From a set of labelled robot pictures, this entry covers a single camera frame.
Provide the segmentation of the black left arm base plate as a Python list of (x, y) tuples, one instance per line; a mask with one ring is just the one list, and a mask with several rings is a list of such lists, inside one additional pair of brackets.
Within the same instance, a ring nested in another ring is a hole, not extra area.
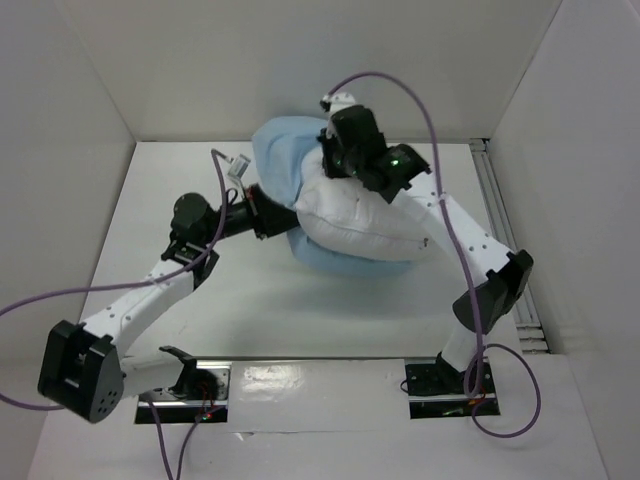
[(226, 423), (232, 363), (199, 360), (196, 371), (179, 387), (156, 387), (139, 400), (134, 416), (136, 425), (151, 425), (154, 417), (149, 399), (162, 424)]

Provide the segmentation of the white pillow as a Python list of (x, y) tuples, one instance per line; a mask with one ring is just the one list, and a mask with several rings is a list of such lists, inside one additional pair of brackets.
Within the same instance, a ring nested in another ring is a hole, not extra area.
[(319, 147), (301, 163), (294, 209), (303, 231), (320, 246), (375, 261), (422, 261), (430, 255), (426, 230), (353, 178), (330, 179)]

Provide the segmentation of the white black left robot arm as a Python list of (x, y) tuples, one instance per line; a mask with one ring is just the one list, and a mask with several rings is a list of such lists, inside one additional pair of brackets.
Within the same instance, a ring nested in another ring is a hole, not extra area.
[(164, 313), (191, 295), (212, 273), (219, 256), (215, 241), (252, 231), (260, 240), (297, 228), (296, 214), (270, 200), (253, 184), (237, 204), (213, 209), (198, 193), (174, 204), (169, 245), (144, 280), (97, 314), (78, 324), (63, 320), (49, 332), (38, 392), (95, 424), (123, 398), (163, 388), (176, 399), (203, 391), (211, 403), (216, 377), (197, 366), (194, 356), (162, 346), (157, 356), (126, 354)]

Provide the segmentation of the light blue pillowcase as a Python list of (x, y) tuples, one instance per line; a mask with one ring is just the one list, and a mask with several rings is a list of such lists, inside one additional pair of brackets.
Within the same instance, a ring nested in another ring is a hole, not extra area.
[[(317, 136), (326, 126), (322, 119), (305, 116), (276, 117), (252, 136), (259, 185), (277, 204), (292, 207), (303, 185), (304, 157), (320, 146)], [(380, 261), (346, 255), (315, 243), (302, 228), (286, 233), (294, 258), (323, 273), (382, 278), (411, 270), (409, 261)]]

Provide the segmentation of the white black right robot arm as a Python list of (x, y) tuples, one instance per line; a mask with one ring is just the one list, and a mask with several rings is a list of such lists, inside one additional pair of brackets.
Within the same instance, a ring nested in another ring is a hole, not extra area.
[(531, 255), (513, 252), (483, 229), (442, 187), (434, 161), (406, 144), (390, 146), (373, 112), (355, 103), (323, 100), (328, 124), (318, 139), (331, 178), (354, 178), (416, 220), (450, 258), (461, 263), (467, 290), (452, 305), (459, 324), (438, 356), (436, 379), (448, 392), (471, 379), (480, 341), (522, 295)]

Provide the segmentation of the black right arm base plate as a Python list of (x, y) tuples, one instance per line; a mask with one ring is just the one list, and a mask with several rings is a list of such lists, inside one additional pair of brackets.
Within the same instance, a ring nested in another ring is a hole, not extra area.
[(478, 407), (478, 416), (499, 416), (500, 407), (488, 361), (484, 362), (480, 394), (471, 399), (464, 394), (462, 380), (447, 385), (438, 372), (436, 359), (407, 359), (405, 379), (399, 388), (408, 396), (412, 420), (470, 417)]

